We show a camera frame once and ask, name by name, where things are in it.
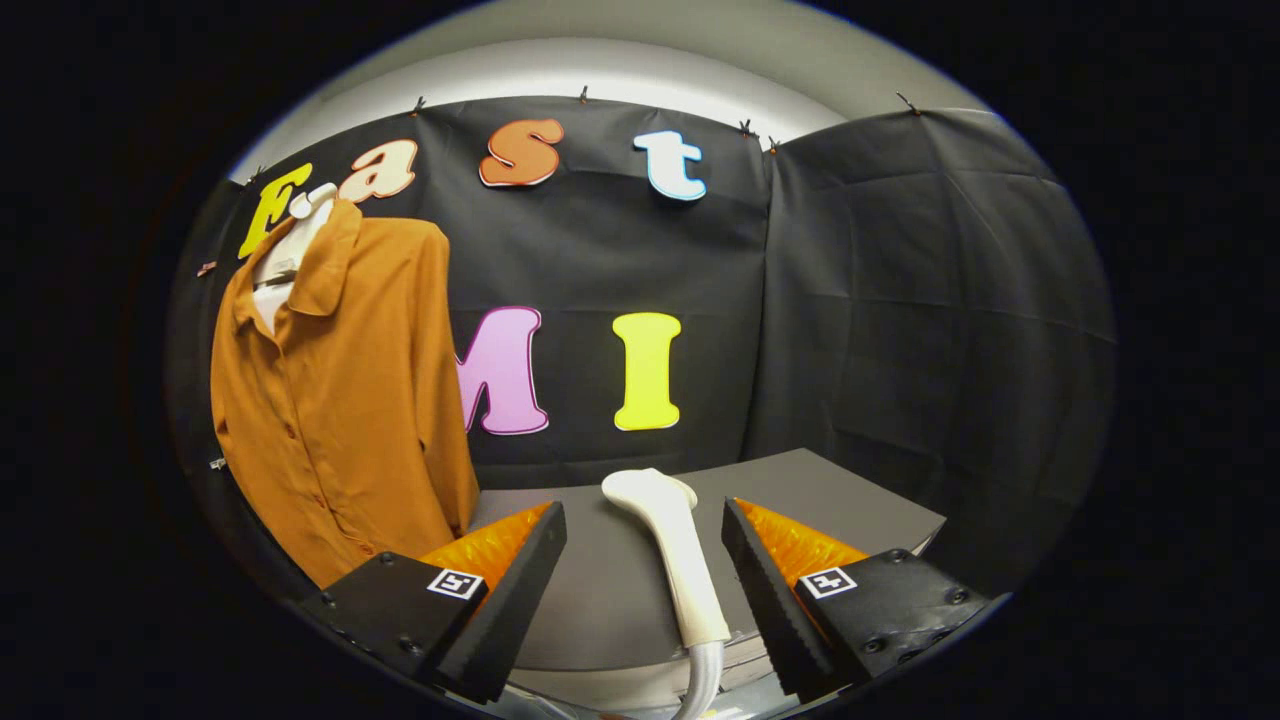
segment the black fabric backdrop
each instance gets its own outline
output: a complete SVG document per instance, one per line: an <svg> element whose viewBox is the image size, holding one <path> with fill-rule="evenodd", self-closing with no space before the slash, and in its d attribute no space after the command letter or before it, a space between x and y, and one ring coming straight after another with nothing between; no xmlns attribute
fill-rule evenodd
<svg viewBox="0 0 1280 720"><path fill-rule="evenodd" d="M969 110L850 122L776 160L746 457L808 447L945 515L932 562L1014 589L1083 500L1115 392L1068 192Z"/></svg>
<svg viewBox="0 0 1280 720"><path fill-rule="evenodd" d="M490 135L541 118L566 131L556 173L485 187ZM631 138L663 129L701 147L687 167L705 197L680 204L650 187ZM366 123L282 160L241 192L220 241L198 231L187 250L166 378L170 411L192 410L175 416L179 452L205 478L193 482L215 529L275 594L310 585L229 473L207 469L216 441L193 419L207 415L218 299L262 183L310 161L305 190L340 184L357 156L399 138L419 145L416 178L360 209L431 220L449 237L458 352L495 307L543 316L532 368L550 424L492 436L481 397L468 442L483 488L594 484L623 468L684 473L809 447L945 514L931 561L991 594L1025 577L1083 497L1112 395L1105 278L1068 193L996 117L868 118L774 155L671 110L470 101ZM209 259L218 269L195 278ZM681 419L669 429L613 425L625 355L611 325L637 311L682 324L671 347Z"/></svg>

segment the decorative letter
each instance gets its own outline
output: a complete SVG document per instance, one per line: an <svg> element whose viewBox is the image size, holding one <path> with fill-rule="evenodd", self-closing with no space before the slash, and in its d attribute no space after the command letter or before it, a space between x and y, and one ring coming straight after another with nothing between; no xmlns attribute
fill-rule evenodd
<svg viewBox="0 0 1280 720"><path fill-rule="evenodd" d="M413 156L417 143L393 140L365 152L351 164L356 170L338 188L338 197L364 202L372 197L390 197L413 182Z"/></svg>
<svg viewBox="0 0 1280 720"><path fill-rule="evenodd" d="M271 181L262 188L262 192L259 193L261 200L257 201L257 210L253 211L253 220L248 224L248 234L244 236L244 242L241 243L239 254L237 254L238 259L243 260L252 255L259 243L266 240L266 236L270 234L266 225L284 218L284 211L289 206L289 196L293 195L293 186L307 182L308 177L311 177L311 163Z"/></svg>
<svg viewBox="0 0 1280 720"><path fill-rule="evenodd" d="M552 177L559 154L552 145L564 138L556 120L516 120L489 138L493 158L480 160L480 182L489 187L538 184Z"/></svg>
<svg viewBox="0 0 1280 720"><path fill-rule="evenodd" d="M669 400L671 338L680 334L680 320L662 313L632 313L613 320L613 333L627 348L626 391L613 424L620 430L675 425L680 407Z"/></svg>
<svg viewBox="0 0 1280 720"><path fill-rule="evenodd" d="M466 361L458 360L462 416L467 432L480 393L489 389L489 413L480 425L495 436L522 436L547 428L547 413L534 393L534 333L543 316L532 307L498 307L480 320Z"/></svg>
<svg viewBox="0 0 1280 720"><path fill-rule="evenodd" d="M701 160L703 151L695 145L685 145L676 131L637 135L635 146L649 152L649 183L654 190L676 200L698 200L707 195L707 183L689 179L685 160Z"/></svg>

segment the orange shirt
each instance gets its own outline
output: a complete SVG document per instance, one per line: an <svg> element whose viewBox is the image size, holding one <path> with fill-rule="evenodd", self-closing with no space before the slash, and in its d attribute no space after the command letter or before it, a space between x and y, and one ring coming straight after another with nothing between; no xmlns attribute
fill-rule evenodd
<svg viewBox="0 0 1280 720"><path fill-rule="evenodd" d="M448 240L337 200L275 336L253 266L218 313L211 395L227 464L280 547L321 588L389 550L420 557L467 530L479 495L445 296Z"/></svg>

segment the shirt sleeve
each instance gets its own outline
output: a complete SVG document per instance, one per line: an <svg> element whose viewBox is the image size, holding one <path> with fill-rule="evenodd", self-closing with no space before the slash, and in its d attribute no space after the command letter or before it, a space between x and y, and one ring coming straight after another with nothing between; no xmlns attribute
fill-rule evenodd
<svg viewBox="0 0 1280 720"><path fill-rule="evenodd" d="M480 488L462 419L448 306L449 241L434 224L419 255L413 387L419 441L440 509L454 537L466 534Z"/></svg>
<svg viewBox="0 0 1280 720"><path fill-rule="evenodd" d="M230 305L224 296L221 306L218 310L218 320L214 323L214 345L209 361L209 400L214 411L214 433L218 436L218 445L223 448L223 456L228 462L230 462L232 455L232 437L227 428L227 405L224 400L227 379L223 373L227 372L227 368L219 359L224 351L225 341L223 340L223 334L227 332L228 323L230 322L229 313Z"/></svg>

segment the gray tabletop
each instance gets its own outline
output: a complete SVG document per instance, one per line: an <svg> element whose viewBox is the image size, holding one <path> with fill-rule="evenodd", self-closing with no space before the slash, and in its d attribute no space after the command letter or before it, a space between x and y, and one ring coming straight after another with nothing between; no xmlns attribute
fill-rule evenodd
<svg viewBox="0 0 1280 720"><path fill-rule="evenodd" d="M694 524L735 638L755 634L756 625L721 542L726 497L763 505L869 555L913 550L945 520L808 450L676 477L698 493ZM516 667L609 670L682 657L653 536L641 520L609 503L599 486L483 491L471 527L548 500L564 505L568 539Z"/></svg>

